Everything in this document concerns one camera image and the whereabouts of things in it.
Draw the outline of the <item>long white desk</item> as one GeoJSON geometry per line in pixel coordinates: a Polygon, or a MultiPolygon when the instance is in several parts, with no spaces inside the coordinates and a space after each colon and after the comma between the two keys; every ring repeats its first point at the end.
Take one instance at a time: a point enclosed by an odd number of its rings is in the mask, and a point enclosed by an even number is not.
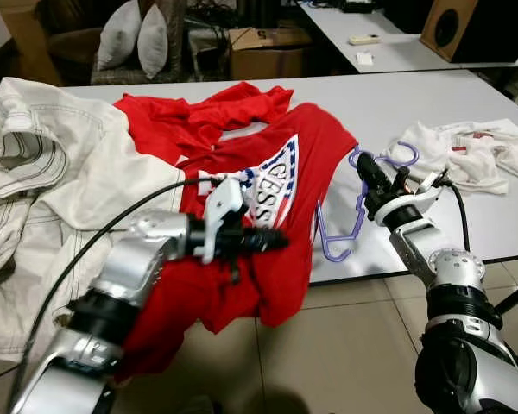
{"type": "Polygon", "coordinates": [[[300,0],[300,8],[317,25],[347,62],[358,72],[410,72],[437,70],[475,70],[475,68],[518,67],[512,63],[449,63],[420,43],[417,33],[404,33],[380,12],[343,13],[334,8],[314,7],[309,0],[300,0]],[[381,43],[373,45],[350,45],[354,35],[380,35],[381,43]],[[357,66],[355,53],[369,52],[373,66],[357,66]]]}

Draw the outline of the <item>white t-shirt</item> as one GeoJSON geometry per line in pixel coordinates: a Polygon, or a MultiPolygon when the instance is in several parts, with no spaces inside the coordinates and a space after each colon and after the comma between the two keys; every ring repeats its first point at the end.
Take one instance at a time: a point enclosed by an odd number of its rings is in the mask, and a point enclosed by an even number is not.
{"type": "Polygon", "coordinates": [[[508,119],[436,127],[416,123],[382,155],[398,168],[408,166],[417,180],[445,171],[460,190],[504,196],[505,173],[518,177],[518,126],[508,119]]]}

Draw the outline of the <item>black electronic device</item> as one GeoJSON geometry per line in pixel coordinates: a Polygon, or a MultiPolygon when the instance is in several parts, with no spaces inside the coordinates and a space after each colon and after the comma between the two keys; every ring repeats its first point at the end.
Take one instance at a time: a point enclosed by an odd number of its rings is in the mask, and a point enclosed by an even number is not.
{"type": "Polygon", "coordinates": [[[338,0],[338,8],[353,15],[370,15],[384,8],[386,0],[338,0]]]}

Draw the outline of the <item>tall brown cardboard box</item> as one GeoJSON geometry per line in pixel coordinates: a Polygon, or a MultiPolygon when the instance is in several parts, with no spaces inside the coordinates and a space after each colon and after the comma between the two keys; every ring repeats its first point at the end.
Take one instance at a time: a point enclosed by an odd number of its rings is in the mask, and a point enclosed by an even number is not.
{"type": "Polygon", "coordinates": [[[21,56],[19,78],[65,86],[48,52],[48,35],[41,25],[41,0],[0,0],[0,16],[21,56]]]}

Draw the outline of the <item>cream denim jacket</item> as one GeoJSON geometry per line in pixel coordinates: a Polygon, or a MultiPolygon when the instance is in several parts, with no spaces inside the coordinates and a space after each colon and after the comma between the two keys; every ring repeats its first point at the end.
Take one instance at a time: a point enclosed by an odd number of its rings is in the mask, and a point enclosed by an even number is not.
{"type": "Polygon", "coordinates": [[[0,82],[0,360],[19,361],[40,308],[33,356],[86,292],[124,232],[121,210],[180,207],[180,169],[140,154],[126,115],[104,100],[20,78],[0,82]]]}

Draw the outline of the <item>red printed t-shirt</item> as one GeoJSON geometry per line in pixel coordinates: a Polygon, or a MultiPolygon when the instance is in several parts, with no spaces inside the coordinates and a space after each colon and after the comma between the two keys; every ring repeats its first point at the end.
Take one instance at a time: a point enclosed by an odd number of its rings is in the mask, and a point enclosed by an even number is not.
{"type": "Polygon", "coordinates": [[[301,309],[312,271],[315,208],[357,139],[334,115],[314,103],[291,105],[291,97],[287,88],[260,91],[242,82],[200,103],[117,100],[138,153],[172,163],[189,180],[237,178],[248,208],[244,221],[278,229],[289,240],[286,248],[231,263],[169,261],[126,339],[118,382],[164,371],[193,324],[214,334],[238,318],[275,327],[301,309]]]}

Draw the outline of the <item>wooden black speaker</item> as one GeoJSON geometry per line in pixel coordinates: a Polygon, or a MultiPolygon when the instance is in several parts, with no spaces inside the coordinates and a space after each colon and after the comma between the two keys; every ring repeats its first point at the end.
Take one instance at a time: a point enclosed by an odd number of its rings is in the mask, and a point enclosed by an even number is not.
{"type": "Polygon", "coordinates": [[[420,43],[449,63],[515,63],[518,0],[435,0],[420,43]]]}

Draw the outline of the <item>white table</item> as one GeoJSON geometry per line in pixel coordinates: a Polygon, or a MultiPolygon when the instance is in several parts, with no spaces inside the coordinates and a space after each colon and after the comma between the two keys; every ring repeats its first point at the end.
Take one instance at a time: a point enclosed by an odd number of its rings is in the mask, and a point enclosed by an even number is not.
{"type": "MultiPolygon", "coordinates": [[[[484,80],[461,70],[381,72],[381,74],[258,80],[267,91],[281,86],[292,103],[314,103],[329,111],[370,153],[380,153],[416,123],[426,126],[510,119],[518,126],[518,105],[484,80]]],[[[427,217],[448,237],[470,248],[485,263],[518,259],[518,178],[510,177],[505,196],[476,193],[458,210],[452,191],[444,190],[427,217]]],[[[314,254],[313,286],[349,280],[386,279],[407,273],[389,243],[386,229],[366,223],[353,242],[349,259],[331,263],[314,254]]]]}

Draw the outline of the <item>purple plastic hanger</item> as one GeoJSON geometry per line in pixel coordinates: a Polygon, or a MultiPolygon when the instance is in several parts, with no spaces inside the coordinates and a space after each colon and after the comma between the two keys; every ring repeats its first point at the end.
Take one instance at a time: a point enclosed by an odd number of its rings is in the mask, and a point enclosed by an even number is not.
{"type": "Polygon", "coordinates": [[[314,243],[331,263],[342,263],[354,251],[367,220],[364,202],[367,185],[357,172],[357,157],[363,150],[355,146],[345,165],[338,167],[326,196],[318,201],[314,213],[314,243]]]}

